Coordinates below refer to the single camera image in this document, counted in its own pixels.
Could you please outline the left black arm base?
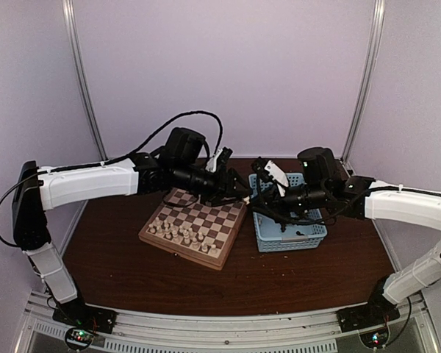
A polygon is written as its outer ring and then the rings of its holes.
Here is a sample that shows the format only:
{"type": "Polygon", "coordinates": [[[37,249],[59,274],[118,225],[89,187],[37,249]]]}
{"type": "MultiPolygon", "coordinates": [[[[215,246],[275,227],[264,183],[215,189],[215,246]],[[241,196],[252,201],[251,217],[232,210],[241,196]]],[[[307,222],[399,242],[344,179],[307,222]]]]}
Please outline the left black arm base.
{"type": "Polygon", "coordinates": [[[116,316],[114,310],[86,304],[82,293],[78,290],[75,299],[64,304],[56,303],[52,319],[79,329],[111,334],[116,316]]]}

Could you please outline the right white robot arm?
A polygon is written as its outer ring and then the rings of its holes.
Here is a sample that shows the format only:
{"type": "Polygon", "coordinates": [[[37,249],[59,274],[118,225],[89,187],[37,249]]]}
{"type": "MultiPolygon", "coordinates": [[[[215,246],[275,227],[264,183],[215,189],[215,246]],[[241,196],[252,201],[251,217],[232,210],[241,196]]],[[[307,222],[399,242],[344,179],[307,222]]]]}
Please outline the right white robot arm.
{"type": "Polygon", "coordinates": [[[304,181],[294,186],[273,161],[252,164],[259,182],[254,210],[282,226],[324,224],[339,216],[371,220],[398,270],[381,279],[362,308],[367,324],[378,324],[414,293],[441,279],[441,191],[395,185],[344,174],[331,149],[298,153],[304,181]]]}

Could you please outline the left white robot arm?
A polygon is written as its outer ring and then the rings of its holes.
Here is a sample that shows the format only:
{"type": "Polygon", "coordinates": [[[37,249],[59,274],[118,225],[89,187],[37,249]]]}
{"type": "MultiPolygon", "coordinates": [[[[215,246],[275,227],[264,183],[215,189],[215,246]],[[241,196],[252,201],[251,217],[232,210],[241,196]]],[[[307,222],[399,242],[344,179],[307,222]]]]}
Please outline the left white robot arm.
{"type": "Polygon", "coordinates": [[[12,237],[74,326],[86,325],[91,311],[80,302],[78,285],[62,256],[90,200],[126,196],[136,204],[137,219],[154,224],[157,236],[168,236],[164,225],[188,229],[203,254],[211,246],[222,249],[232,242],[250,189],[221,158],[215,171],[206,169],[198,160],[205,143],[201,134],[175,128],[164,146],[114,163],[23,164],[11,202],[12,237]]]}

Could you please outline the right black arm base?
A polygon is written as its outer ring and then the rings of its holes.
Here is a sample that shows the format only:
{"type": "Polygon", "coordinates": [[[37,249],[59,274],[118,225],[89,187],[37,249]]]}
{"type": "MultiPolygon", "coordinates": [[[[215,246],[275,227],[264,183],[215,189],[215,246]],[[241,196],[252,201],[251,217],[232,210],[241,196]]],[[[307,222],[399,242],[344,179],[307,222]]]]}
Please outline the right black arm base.
{"type": "Polygon", "coordinates": [[[396,304],[383,297],[386,277],[374,286],[366,304],[346,307],[337,311],[337,319],[342,332],[384,325],[387,321],[400,318],[396,304]]]}

